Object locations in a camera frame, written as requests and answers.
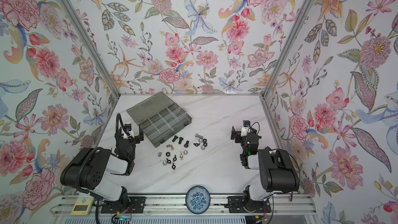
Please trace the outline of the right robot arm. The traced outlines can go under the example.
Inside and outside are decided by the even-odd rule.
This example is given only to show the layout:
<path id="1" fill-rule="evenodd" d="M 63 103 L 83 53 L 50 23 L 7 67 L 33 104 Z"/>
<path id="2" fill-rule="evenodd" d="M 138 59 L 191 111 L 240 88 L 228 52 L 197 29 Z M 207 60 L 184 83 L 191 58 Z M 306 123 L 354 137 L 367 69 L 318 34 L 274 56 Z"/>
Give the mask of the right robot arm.
<path id="1" fill-rule="evenodd" d="M 241 165 L 247 170 L 259 172 L 259 181 L 246 186 L 241 206 L 250 212 L 260 203 L 274 195 L 288 194 L 299 190 L 300 179 L 288 152 L 281 149 L 259 148 L 261 136 L 249 125 L 240 131 L 231 130 L 231 140 L 240 144 Z"/>

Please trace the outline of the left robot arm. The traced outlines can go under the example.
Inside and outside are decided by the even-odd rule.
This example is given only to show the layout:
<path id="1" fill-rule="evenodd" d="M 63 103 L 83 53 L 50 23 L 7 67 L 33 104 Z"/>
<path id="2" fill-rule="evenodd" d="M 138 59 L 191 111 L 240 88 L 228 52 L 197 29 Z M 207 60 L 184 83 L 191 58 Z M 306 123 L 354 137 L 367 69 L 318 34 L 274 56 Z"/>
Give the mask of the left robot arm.
<path id="1" fill-rule="evenodd" d="M 89 194 L 111 209 L 121 212 L 128 210 L 133 203 L 127 189 L 112 182 L 105 173 L 131 175 L 135 165 L 136 145 L 144 140 L 144 133 L 139 128 L 139 135 L 134 135 L 131 125 L 124 124 L 118 114 L 115 140 L 115 152 L 101 147 L 83 148 L 62 171 L 60 182 L 63 186 Z"/>

